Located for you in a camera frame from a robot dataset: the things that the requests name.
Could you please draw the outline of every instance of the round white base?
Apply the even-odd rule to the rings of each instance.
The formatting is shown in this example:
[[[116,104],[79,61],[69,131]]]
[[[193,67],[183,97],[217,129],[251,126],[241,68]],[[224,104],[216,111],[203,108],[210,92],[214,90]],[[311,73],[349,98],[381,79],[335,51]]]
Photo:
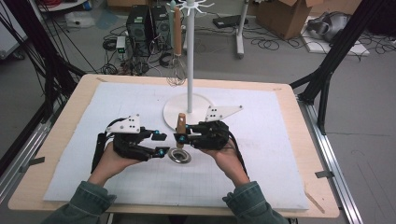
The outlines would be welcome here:
[[[186,115],[186,124],[197,124],[199,121],[205,121],[207,108],[212,105],[208,99],[202,95],[192,95],[192,112],[187,112],[187,94],[181,94],[173,97],[166,102],[163,108],[163,118],[166,124],[175,130],[179,113]]]

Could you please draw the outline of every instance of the person's arm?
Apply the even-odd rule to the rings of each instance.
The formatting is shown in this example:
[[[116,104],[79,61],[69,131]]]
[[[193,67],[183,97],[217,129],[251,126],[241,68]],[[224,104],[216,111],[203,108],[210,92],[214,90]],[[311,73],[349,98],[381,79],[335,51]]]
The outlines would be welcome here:
[[[233,211],[238,223],[289,224],[265,200],[257,182],[250,182],[231,141],[222,150],[202,151],[211,156],[220,170],[233,181],[235,190],[228,193],[223,201]]]
[[[117,175],[126,167],[139,163],[120,157],[113,150],[113,143],[106,146],[99,164],[87,181],[82,181],[68,204],[57,209],[42,224],[94,224],[99,217],[113,204],[115,195],[108,195],[103,188],[109,178]]]

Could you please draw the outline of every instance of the table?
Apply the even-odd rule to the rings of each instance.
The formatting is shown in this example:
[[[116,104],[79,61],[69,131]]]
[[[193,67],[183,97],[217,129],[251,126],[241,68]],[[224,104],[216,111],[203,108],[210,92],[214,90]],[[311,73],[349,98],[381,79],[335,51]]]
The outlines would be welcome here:
[[[29,168],[23,180],[9,200],[8,207],[15,210],[52,211],[64,203],[45,202],[48,184],[52,179],[57,162],[73,135],[87,105],[101,82],[120,82],[134,84],[168,85],[164,77],[120,77],[106,75],[86,75],[78,83],[70,100],[55,122],[36,157],[46,161]],[[316,172],[322,171],[318,153],[305,125],[303,115],[296,102],[291,87],[287,84],[255,83],[220,80],[194,80],[195,87],[230,88],[273,91],[279,101],[293,153],[304,183],[304,191],[309,209],[302,212],[283,212],[285,217],[338,217],[339,209],[326,178],[317,178]],[[114,204],[107,212],[139,214],[180,214],[203,216],[232,216],[228,208],[181,207]]]

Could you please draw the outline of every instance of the tape strip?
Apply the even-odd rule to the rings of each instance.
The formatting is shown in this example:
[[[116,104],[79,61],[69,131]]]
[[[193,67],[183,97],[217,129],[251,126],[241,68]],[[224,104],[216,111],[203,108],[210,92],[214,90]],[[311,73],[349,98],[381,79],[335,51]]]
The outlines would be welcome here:
[[[320,171],[320,172],[316,172],[315,175],[317,176],[317,178],[322,178],[322,177],[331,178],[331,177],[334,177],[334,174],[331,171]]]
[[[26,173],[27,169],[29,169],[29,166],[36,165],[36,164],[39,164],[39,163],[43,163],[45,160],[46,160],[45,157],[40,157],[40,158],[29,160],[28,163],[25,166],[21,166],[20,167],[20,172],[21,173]]]

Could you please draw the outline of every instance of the sleeve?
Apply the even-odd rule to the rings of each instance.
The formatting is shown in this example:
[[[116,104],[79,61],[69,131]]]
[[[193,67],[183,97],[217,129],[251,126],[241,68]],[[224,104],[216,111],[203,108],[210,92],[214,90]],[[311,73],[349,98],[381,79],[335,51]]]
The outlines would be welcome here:
[[[223,201],[233,211],[238,224],[289,224],[265,200],[256,181],[236,188],[233,193],[228,193]]]
[[[99,217],[115,200],[116,196],[107,195],[106,189],[82,181],[70,202],[49,215],[42,224],[99,223]]]

